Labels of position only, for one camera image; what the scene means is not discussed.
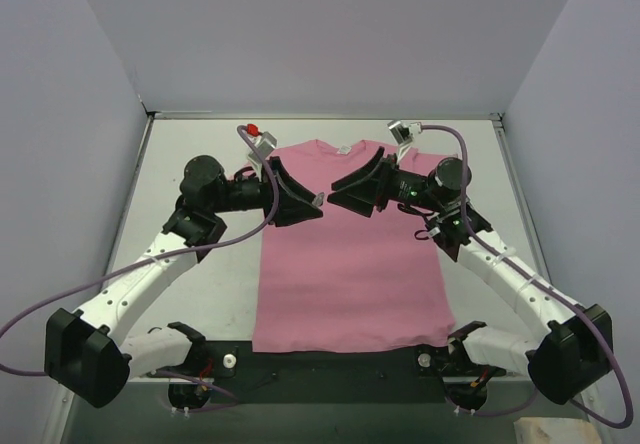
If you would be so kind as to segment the pink t-shirt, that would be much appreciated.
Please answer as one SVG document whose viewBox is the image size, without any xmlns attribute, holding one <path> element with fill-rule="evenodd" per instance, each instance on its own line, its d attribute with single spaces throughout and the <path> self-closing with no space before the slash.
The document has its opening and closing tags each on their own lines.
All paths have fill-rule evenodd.
<svg viewBox="0 0 640 444">
<path fill-rule="evenodd" d="M 455 324 L 438 249 L 393 205 L 366 218 L 323 216 L 261 233 L 256 352 L 380 352 L 442 346 Z"/>
</svg>

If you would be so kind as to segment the round green brooch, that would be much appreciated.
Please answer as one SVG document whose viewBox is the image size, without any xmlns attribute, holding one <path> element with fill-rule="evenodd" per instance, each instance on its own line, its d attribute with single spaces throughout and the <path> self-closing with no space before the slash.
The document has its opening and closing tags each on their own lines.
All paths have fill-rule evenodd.
<svg viewBox="0 0 640 444">
<path fill-rule="evenodd" d="M 325 199 L 325 193 L 324 192 L 320 192 L 318 194 L 315 195 L 312 204 L 315 207 L 321 208 L 323 206 L 324 203 L 324 199 Z"/>
</svg>

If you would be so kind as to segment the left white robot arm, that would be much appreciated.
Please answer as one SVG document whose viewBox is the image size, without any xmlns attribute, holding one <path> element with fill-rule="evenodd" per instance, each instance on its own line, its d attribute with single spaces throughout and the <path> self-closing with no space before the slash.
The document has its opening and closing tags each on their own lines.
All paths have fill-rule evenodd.
<svg viewBox="0 0 640 444">
<path fill-rule="evenodd" d="M 267 223 L 291 226 L 322 217 L 323 197 L 297 182 L 272 157 L 259 175 L 227 178 L 213 157 L 184 169 L 173 214 L 141 256 L 101 294 L 74 312 L 57 310 L 47 321 L 45 372 L 95 408 L 112 402 L 132 379 L 164 368 L 193 375 L 211 367 L 203 334 L 173 322 L 144 335 L 130 330 L 181 275 L 220 241 L 228 212 L 261 210 Z"/>
</svg>

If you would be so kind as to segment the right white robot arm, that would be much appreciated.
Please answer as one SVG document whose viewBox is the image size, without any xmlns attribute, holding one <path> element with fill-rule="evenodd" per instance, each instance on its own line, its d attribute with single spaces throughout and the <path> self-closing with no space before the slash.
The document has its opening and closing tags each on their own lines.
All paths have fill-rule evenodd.
<svg viewBox="0 0 640 444">
<path fill-rule="evenodd" d="M 394 154 L 378 149 L 361 168 L 331 185 L 328 201 L 364 217 L 394 202 L 419 216 L 415 237 L 434 242 L 482 280 L 520 318 L 525 338 L 473 321 L 454 331 L 432 359 L 435 371 L 482 367 L 527 376 L 555 404 L 566 404 L 613 369 L 610 315 L 584 307 L 537 275 L 508 247 L 465 195 L 471 171 L 456 157 L 428 175 L 404 171 Z"/>
</svg>

